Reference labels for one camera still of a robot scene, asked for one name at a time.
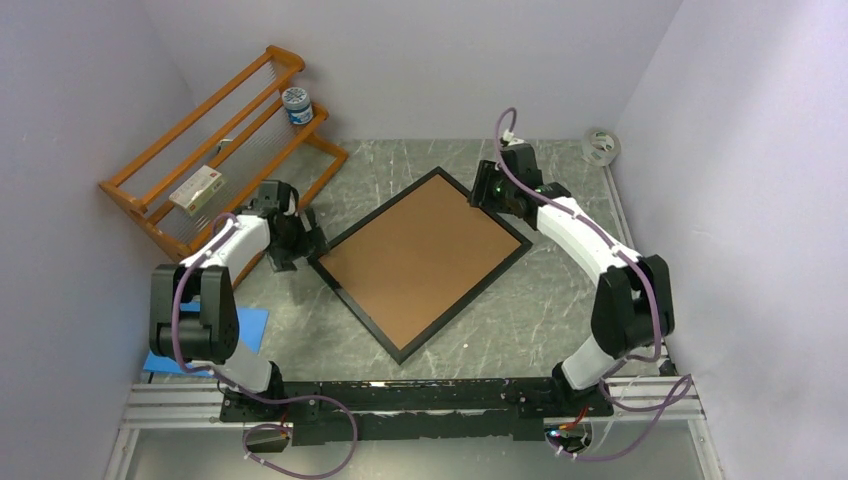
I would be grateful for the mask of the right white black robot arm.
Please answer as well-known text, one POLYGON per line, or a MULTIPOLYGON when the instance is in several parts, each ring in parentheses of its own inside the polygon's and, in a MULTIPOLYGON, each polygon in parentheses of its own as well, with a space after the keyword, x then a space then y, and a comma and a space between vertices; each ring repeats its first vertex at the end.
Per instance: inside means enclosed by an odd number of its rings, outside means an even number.
POLYGON ((471 206, 523 220, 552 240, 595 286, 589 334, 553 370, 553 408, 572 415, 588 390, 628 361, 653 362, 674 330, 669 268, 658 255, 627 247, 594 221, 562 185, 543 180, 528 143, 496 150, 479 162, 468 196, 471 206))

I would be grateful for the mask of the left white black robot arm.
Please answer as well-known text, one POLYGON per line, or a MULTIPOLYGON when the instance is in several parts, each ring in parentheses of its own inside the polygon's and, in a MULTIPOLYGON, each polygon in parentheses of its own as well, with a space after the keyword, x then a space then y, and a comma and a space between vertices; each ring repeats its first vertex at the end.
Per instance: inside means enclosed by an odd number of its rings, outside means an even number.
POLYGON ((212 221, 208 243, 178 263, 157 266, 151 278, 151 352, 184 373, 214 377, 245 396, 262 420, 277 418, 287 395, 279 367, 240 337, 235 283, 256 258, 267 258, 279 273, 325 249, 314 211, 299 203, 292 185, 262 181, 255 198, 212 221))

